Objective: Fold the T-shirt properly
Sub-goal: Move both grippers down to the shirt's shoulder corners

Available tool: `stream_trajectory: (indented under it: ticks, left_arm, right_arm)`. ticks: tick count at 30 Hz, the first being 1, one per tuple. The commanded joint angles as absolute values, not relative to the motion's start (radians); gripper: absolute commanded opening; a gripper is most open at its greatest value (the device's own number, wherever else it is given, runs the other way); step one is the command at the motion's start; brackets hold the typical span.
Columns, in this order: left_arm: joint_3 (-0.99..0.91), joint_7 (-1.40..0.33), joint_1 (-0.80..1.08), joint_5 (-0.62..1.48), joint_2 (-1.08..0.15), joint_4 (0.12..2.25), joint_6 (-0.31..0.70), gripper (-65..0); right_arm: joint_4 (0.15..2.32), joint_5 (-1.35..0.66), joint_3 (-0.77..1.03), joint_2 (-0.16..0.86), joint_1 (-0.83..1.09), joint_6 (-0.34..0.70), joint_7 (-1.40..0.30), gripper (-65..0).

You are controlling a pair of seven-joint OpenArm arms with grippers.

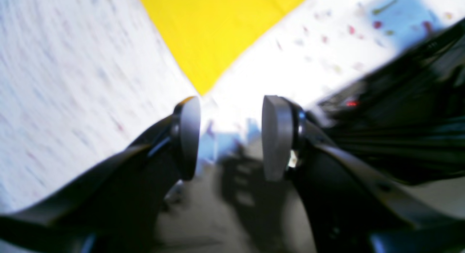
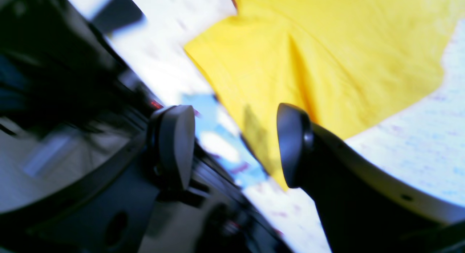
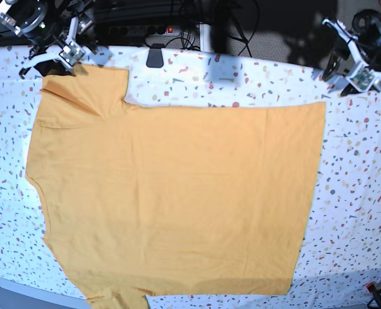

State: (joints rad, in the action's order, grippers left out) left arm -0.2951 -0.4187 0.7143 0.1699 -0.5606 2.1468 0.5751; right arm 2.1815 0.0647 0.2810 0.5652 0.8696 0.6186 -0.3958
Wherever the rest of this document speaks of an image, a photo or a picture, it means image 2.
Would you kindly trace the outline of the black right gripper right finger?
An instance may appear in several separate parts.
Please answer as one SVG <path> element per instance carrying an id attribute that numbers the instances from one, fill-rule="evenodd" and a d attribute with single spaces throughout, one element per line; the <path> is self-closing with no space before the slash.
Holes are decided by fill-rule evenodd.
<path id="1" fill-rule="evenodd" d="M 280 103 L 281 165 L 301 188 L 334 253 L 463 253 L 464 207 L 382 171 L 297 106 Z"/>

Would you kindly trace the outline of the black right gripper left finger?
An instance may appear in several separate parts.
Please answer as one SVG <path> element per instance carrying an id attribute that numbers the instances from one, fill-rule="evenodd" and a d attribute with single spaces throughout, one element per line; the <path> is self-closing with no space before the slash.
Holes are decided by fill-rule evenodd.
<path id="1" fill-rule="evenodd" d="M 149 172 L 161 187 L 184 192 L 189 187 L 195 146 L 191 105 L 168 106 L 151 114 L 146 137 Z"/>

